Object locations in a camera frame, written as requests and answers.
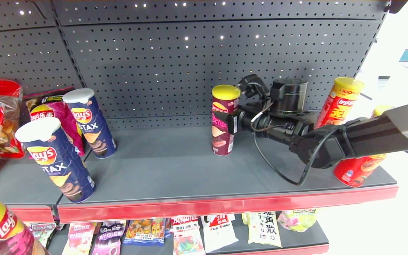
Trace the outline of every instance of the purple snack bag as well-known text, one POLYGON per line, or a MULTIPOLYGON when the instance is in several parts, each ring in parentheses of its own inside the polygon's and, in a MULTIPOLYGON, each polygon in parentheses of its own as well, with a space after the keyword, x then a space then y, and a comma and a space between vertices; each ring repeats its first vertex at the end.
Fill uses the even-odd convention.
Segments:
POLYGON ((105 221, 95 239, 92 255, 120 255, 120 239, 124 235, 126 221, 105 221))

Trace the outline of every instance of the red lay's chip can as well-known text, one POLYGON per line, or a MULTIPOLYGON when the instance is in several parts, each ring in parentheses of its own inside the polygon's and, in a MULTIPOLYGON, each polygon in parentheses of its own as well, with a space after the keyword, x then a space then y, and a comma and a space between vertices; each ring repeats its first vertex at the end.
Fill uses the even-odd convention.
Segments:
MULTIPOLYGON (((371 117, 380 116, 390 108, 392 108, 390 105, 378 106, 371 117)), ((386 156, 386 154, 379 154, 341 160, 333 170, 333 174, 349 187, 360 187, 386 156)))
POLYGON ((240 89, 231 85, 218 85, 212 89, 212 148, 216 155, 228 155, 233 149, 234 135, 228 124, 217 119, 213 112, 232 113, 238 108, 240 89))
POLYGON ((315 128, 328 124, 340 125, 344 123, 347 114, 352 109, 364 88, 364 83, 350 77, 338 77, 335 79, 330 94, 325 100, 315 128))

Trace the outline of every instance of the store shelf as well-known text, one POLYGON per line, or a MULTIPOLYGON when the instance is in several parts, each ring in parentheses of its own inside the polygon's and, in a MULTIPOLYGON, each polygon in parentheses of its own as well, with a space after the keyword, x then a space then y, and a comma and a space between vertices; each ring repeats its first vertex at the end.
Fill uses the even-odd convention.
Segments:
POLYGON ((61 196, 58 187, 28 154, 21 159, 0 159, 0 201, 22 221, 53 222, 51 207, 61 196))
MULTIPOLYGON (((382 168, 358 189, 341 184, 332 169, 312 169, 303 186, 294 186, 263 161, 249 132, 235 137, 226 157, 213 154, 209 126, 113 131, 113 137, 114 155, 86 160, 95 194, 81 204, 59 202, 63 223, 347 205, 393 198, 398 190, 382 168)), ((287 146, 259 144, 277 168, 299 178, 305 165, 287 146)))
MULTIPOLYGON (((281 254, 281 255, 311 255, 326 253, 328 251, 329 242, 325 236, 322 228, 316 223, 304 233, 297 233, 286 230, 279 226, 281 243, 283 249, 272 245, 248 244, 248 227, 242 223, 240 214, 236 215, 236 221, 233 221, 234 231, 238 242, 223 247, 208 255, 217 254, 281 254)), ((61 255, 65 243, 67 242, 68 228, 52 237, 49 245, 49 252, 51 255, 61 255)), ((157 254, 157 255, 171 255, 173 254, 173 238, 165 239, 163 247, 147 246, 139 247, 134 245, 122 245, 120 255, 133 254, 157 254)))

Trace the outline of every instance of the pink snack bag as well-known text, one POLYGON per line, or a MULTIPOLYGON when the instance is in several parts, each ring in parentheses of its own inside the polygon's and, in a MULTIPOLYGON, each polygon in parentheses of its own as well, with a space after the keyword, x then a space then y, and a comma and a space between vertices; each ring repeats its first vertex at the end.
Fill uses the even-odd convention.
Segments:
POLYGON ((81 129, 78 128, 75 118, 68 106, 63 102, 63 94, 73 90, 65 88, 38 93, 24 97, 31 121, 56 117, 61 121, 61 126, 67 134, 69 141, 75 146, 78 155, 84 155, 83 141, 81 139, 81 129))

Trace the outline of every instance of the red shelf edge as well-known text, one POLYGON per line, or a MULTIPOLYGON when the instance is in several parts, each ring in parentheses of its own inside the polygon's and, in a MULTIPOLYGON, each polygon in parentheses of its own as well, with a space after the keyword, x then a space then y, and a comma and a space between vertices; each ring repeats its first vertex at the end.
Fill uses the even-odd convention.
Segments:
POLYGON ((58 205, 62 223, 147 219, 178 215, 245 213, 358 204, 395 198, 398 185, 348 189, 338 192, 270 195, 232 199, 206 199, 143 204, 96 203, 95 205, 58 205))
POLYGON ((312 255, 312 254, 322 254, 328 252, 329 245, 313 245, 306 247, 297 248, 286 248, 280 250, 261 250, 254 252, 239 252, 239 253, 228 253, 227 255, 312 255))
POLYGON ((18 219, 29 223, 52 223, 55 220, 51 213, 51 208, 45 207, 16 207, 8 206, 18 219))

